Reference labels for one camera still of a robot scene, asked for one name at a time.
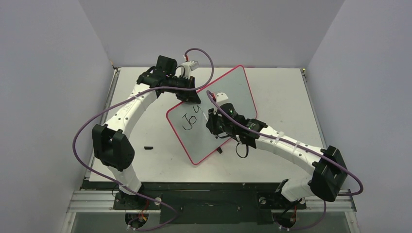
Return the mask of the red framed whiteboard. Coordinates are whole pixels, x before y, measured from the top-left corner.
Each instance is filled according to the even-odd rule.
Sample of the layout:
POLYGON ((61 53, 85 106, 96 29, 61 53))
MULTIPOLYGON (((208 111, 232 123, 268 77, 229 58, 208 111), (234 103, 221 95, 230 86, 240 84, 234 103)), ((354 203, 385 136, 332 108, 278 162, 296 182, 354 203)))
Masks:
POLYGON ((192 164, 198 165, 230 138, 223 131, 216 107, 207 96, 228 97, 229 114, 256 118, 258 115, 245 68, 238 65, 198 91, 199 104, 181 102, 166 113, 172 130, 192 164))

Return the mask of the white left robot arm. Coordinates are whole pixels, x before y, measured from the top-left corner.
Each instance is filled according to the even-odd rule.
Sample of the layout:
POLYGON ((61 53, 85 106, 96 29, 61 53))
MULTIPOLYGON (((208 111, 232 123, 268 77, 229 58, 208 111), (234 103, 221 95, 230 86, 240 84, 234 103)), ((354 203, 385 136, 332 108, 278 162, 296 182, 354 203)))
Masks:
POLYGON ((94 155, 107 166, 120 182, 120 191, 127 194, 126 203, 134 209, 144 205, 145 195, 139 190, 142 183, 132 166, 135 156, 129 136, 137 121, 164 90, 174 93, 178 100, 199 104, 192 71, 199 67, 197 61, 186 61, 181 65, 165 56, 159 56, 155 66, 139 75, 129 99, 103 125, 92 129, 94 155))

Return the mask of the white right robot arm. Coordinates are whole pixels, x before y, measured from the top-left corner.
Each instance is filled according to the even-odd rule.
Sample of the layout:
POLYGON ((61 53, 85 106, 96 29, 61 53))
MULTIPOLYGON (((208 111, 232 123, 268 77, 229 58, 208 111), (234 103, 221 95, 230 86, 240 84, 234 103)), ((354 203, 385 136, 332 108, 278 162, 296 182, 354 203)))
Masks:
POLYGON ((224 133, 247 147, 265 150, 288 160, 307 173, 301 179, 282 181, 274 194, 278 206, 287 207, 293 201, 310 196, 335 201, 347 177, 342 171, 346 164, 336 147, 324 149, 301 143, 262 121, 246 119, 231 103, 223 104, 221 108, 221 111, 208 110, 206 127, 212 135, 218 137, 224 133))

